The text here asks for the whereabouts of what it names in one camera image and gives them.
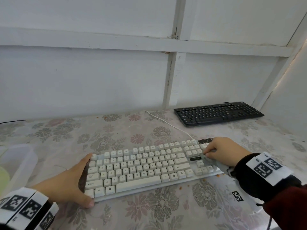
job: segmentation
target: plastic container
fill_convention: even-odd
[[[29,144],[8,147],[7,151],[0,157],[0,166],[8,172],[10,182],[2,191],[0,197],[27,184],[37,164],[37,159],[33,147]]]

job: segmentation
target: table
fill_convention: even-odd
[[[251,152],[269,152],[307,182],[307,144],[265,117],[185,128],[172,110],[151,113],[194,139],[224,136]],[[70,168],[89,152],[100,154],[188,139],[185,133],[145,112],[0,125],[0,142],[30,143],[38,155],[29,186]],[[269,216],[263,210],[249,215],[234,202],[226,188],[231,180],[227,175],[212,176],[101,201],[92,209],[63,204],[51,229],[266,229]]]

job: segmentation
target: white cable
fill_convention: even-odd
[[[179,128],[177,128],[177,127],[175,127],[175,126],[173,126],[173,125],[171,125],[172,127],[174,127],[174,128],[176,128],[176,129],[178,129],[178,130],[180,130],[180,131],[183,131],[183,130],[181,130],[181,129],[179,129]]]

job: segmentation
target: black sleeve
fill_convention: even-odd
[[[252,153],[245,156],[236,165],[234,171],[231,172],[231,175],[236,177],[238,180],[241,188],[250,196],[267,202],[271,200],[276,194],[288,188],[289,186],[302,186],[301,181],[293,175],[282,179],[276,185],[272,186],[246,165],[247,162],[259,154],[260,153]]]

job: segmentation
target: person's right hand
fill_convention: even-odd
[[[234,167],[251,152],[227,137],[215,137],[205,148],[204,154],[207,158],[216,159],[225,165]]]

